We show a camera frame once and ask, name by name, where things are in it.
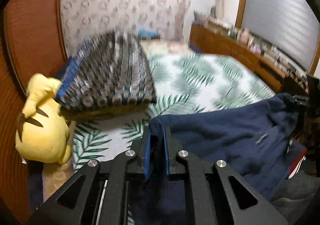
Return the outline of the navy blue t-shirt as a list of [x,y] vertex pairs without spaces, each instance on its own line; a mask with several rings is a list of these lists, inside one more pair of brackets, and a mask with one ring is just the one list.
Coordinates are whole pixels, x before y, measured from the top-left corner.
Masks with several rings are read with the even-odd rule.
[[244,107],[197,114],[166,114],[149,122],[145,181],[132,185],[135,224],[186,224],[184,183],[170,182],[168,137],[201,160],[223,160],[271,199],[306,153],[291,138],[298,112],[289,94]]

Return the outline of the purple small object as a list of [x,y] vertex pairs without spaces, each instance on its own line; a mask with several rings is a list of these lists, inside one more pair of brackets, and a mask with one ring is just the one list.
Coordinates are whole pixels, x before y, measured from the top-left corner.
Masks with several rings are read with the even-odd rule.
[[259,44],[254,44],[251,46],[250,50],[253,52],[253,53],[257,53],[257,54],[261,54],[261,47]]

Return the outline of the yellow Pikachu plush toy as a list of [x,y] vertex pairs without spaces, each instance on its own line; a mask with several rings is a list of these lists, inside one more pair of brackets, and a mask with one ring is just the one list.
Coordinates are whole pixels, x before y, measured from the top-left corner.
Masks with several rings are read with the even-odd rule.
[[63,165],[71,158],[69,126],[55,101],[61,85],[43,74],[34,74],[28,82],[15,136],[15,148],[25,160]]

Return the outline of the pink bottle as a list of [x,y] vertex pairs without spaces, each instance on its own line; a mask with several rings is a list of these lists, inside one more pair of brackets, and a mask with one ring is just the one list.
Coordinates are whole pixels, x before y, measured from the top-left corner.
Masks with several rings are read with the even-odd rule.
[[246,28],[242,31],[242,33],[241,33],[240,42],[241,42],[242,44],[247,45],[247,44],[248,44],[248,41],[249,41],[249,38],[250,38],[249,29],[246,27]]

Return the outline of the grey window roller shutter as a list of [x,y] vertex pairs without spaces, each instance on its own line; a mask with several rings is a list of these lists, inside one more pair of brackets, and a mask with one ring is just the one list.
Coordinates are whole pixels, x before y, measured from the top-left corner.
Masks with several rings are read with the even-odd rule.
[[246,0],[242,27],[310,69],[319,22],[306,0]]

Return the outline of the palm leaf print blanket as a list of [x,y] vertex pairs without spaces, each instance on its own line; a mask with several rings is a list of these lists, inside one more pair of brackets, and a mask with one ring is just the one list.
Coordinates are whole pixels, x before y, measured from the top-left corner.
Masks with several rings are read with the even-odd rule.
[[141,139],[150,119],[242,107],[274,96],[259,77],[229,56],[153,55],[149,66],[156,103],[111,120],[90,120],[75,128],[73,169],[90,159],[108,161]]

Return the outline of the circle patterned dark pillow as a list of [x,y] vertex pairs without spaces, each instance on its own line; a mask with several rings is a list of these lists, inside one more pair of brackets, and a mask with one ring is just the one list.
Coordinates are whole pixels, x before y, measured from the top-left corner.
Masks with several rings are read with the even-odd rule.
[[106,31],[80,44],[61,82],[55,101],[76,113],[156,102],[140,39],[123,29]]

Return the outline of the wooden sideboard cabinet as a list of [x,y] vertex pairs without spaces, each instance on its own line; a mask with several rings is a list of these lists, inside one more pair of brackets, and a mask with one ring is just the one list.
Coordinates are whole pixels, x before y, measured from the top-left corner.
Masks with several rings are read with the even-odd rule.
[[202,53],[233,57],[262,79],[274,92],[308,95],[305,83],[299,81],[292,72],[284,72],[266,57],[253,53],[236,40],[214,33],[202,25],[191,25],[189,45]]

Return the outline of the floral bed sheet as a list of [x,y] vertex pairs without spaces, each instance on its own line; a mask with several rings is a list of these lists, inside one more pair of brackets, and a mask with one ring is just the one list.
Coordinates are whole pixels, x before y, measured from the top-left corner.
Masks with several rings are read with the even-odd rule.
[[148,57],[154,55],[170,55],[170,54],[194,54],[187,43],[165,41],[161,39],[142,40],[141,46]]

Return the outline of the blue tissue box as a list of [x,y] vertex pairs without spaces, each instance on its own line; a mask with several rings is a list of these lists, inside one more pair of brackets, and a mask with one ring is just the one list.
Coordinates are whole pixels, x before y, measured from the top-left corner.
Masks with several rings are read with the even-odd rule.
[[157,32],[148,31],[141,29],[138,32],[138,36],[142,40],[153,40],[153,39],[160,39],[160,35]]

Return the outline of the wooden louvered wardrobe door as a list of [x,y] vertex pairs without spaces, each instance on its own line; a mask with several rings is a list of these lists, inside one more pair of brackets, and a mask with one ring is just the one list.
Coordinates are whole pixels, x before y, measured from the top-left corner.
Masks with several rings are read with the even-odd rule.
[[30,215],[28,169],[15,150],[27,83],[65,61],[60,0],[1,0],[1,224],[25,224]]

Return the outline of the circle patterned sheer curtain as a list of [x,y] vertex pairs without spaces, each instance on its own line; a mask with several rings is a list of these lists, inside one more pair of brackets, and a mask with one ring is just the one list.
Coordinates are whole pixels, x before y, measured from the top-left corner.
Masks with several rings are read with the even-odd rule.
[[90,36],[114,28],[157,33],[182,41],[184,18],[191,0],[60,0],[67,55]]

